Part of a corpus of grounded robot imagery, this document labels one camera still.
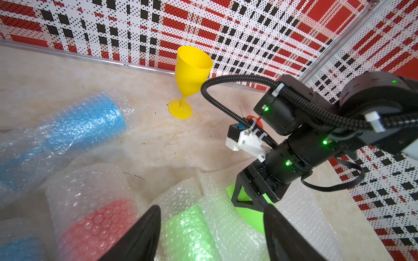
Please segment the clear bubble wrap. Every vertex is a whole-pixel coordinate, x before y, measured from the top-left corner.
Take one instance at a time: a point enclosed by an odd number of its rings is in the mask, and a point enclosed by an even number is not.
[[[161,208],[158,260],[220,260],[215,240],[198,204],[199,198],[201,193],[196,183],[184,180],[151,203]]]
[[[138,219],[126,176],[115,165],[94,164],[47,185],[60,260],[98,260]]]
[[[223,260],[268,260],[265,236],[249,226],[236,211],[225,188],[249,162],[210,174],[199,174],[204,197],[199,200]],[[315,196],[300,180],[292,182],[276,208],[328,261],[342,260],[342,246],[318,206]]]
[[[342,245],[310,188],[295,180],[276,208],[292,226],[328,261],[342,260]]]
[[[23,218],[0,221],[0,260],[46,260],[42,241],[29,221]]]
[[[269,260],[265,236],[238,214],[220,179],[199,174],[204,197],[199,200],[222,260]]]
[[[69,161],[121,135],[133,108],[110,89],[46,120],[36,129],[0,134],[0,208],[34,189]]]

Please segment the green bubble wrap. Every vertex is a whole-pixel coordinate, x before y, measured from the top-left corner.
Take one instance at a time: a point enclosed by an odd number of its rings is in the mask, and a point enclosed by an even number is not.
[[[171,261],[217,261],[218,249],[198,204],[161,226],[161,239]]]

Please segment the black cable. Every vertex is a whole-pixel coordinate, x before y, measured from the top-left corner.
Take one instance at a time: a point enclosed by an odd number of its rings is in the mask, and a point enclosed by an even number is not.
[[[319,120],[317,118],[313,118],[312,116],[308,115],[306,112],[300,109],[295,110],[295,115],[297,118],[301,119],[303,122],[306,122],[315,129],[330,131],[335,128],[334,126],[319,123]]]
[[[219,76],[212,79],[207,80],[203,83],[201,88],[201,93],[203,97],[205,97],[209,102],[215,105],[217,108],[221,109],[223,112],[234,118],[236,121],[244,125],[245,127],[248,126],[248,122],[241,119],[240,116],[229,110],[227,107],[220,104],[217,100],[215,100],[212,96],[210,96],[206,89],[215,84],[221,84],[226,82],[237,82],[237,81],[247,81],[247,82],[254,82],[263,85],[267,85],[272,89],[275,89],[280,82],[273,81],[269,78],[257,76],[257,75],[246,75],[246,74],[237,74],[237,75],[225,75]],[[280,92],[280,95],[288,100],[294,106],[300,108],[302,111],[306,112],[308,115],[317,118],[323,121],[327,125],[343,128],[343,129],[350,129],[350,130],[362,130],[362,129],[369,129],[373,130],[373,127],[370,125],[369,122],[362,120],[362,119],[351,119],[343,116],[339,116],[332,112],[326,111],[324,109],[319,108],[314,103],[307,101],[306,99],[299,96],[297,93],[293,92],[289,87],[285,86],[283,90]],[[382,126],[385,129],[393,129],[393,128],[405,128],[405,127],[418,127],[418,112],[403,114],[403,115],[395,115],[390,117],[382,117],[380,119]],[[271,147],[277,146],[277,143],[270,137],[263,138],[268,145]]]
[[[206,82],[204,82],[202,84],[202,87],[200,88],[200,92],[202,93],[203,97],[205,97],[206,100],[208,100],[210,103],[212,103],[214,106],[219,108],[221,111],[223,111],[224,113],[226,113],[227,115],[232,117],[237,122],[241,123],[244,127],[250,128],[251,125],[252,125],[252,120],[247,121],[247,120],[241,118],[239,115],[237,115],[236,113],[234,113],[233,111],[231,111],[230,109],[228,109],[227,107],[222,105],[220,102],[215,100],[206,90],[212,85],[222,84],[222,83],[226,83],[226,82],[236,82],[236,81],[248,81],[248,82],[252,82],[252,83],[258,83],[258,84],[263,84],[263,85],[267,85],[267,86],[273,86],[274,88],[275,88],[276,85],[279,84],[279,82],[275,82],[275,81],[273,81],[269,78],[262,77],[262,76],[257,76],[257,75],[245,75],[245,74],[240,75],[240,74],[237,74],[237,75],[224,75],[224,76],[211,78],[211,79],[207,80]],[[256,133],[256,135],[258,137],[262,133],[266,133],[257,124],[255,125],[254,128],[257,128],[257,129],[260,130]],[[267,136],[264,136],[262,140],[267,145],[272,147],[273,149],[275,149],[278,146],[277,142],[269,134],[267,134]]]
[[[339,160],[337,159],[338,163],[343,164],[346,167],[349,168],[354,168],[360,171],[360,176],[358,176],[357,178],[355,178],[352,181],[346,182],[346,183],[342,183],[342,184],[338,184],[335,186],[331,186],[331,187],[319,187],[319,186],[315,186],[312,185],[310,183],[307,183],[306,181],[303,180],[303,178],[301,178],[302,183],[306,186],[309,187],[311,189],[314,190],[319,190],[322,192],[332,192],[332,191],[337,191],[337,190],[345,190],[345,189],[349,189],[354,187],[355,185],[359,184],[360,182],[363,181],[363,179],[366,177],[366,174],[364,172],[364,170],[362,169],[362,167],[356,163],[352,163],[349,161],[345,161],[345,160]]]

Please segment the green plastic object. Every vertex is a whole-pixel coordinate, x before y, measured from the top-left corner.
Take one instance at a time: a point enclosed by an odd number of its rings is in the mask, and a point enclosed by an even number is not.
[[[235,184],[230,185],[226,188],[228,195],[232,198],[232,194],[234,194]],[[267,200],[269,204],[273,204],[273,202],[268,198],[266,194],[263,194],[263,197]],[[238,195],[239,201],[251,201],[251,198],[245,193],[244,189],[241,189],[240,194]],[[240,216],[247,222],[250,226],[252,226],[258,232],[265,234],[264,232],[264,222],[263,222],[263,212],[252,210],[249,208],[236,208]]]
[[[215,240],[198,204],[164,222],[161,233],[168,260],[220,260]]]

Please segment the yellow wine glass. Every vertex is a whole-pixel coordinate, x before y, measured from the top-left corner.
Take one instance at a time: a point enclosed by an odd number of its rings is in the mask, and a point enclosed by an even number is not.
[[[213,62],[209,55],[196,47],[182,46],[177,49],[175,76],[183,98],[172,100],[168,104],[171,115],[178,119],[188,119],[192,116],[193,109],[186,102],[186,98],[200,90],[212,66]]]

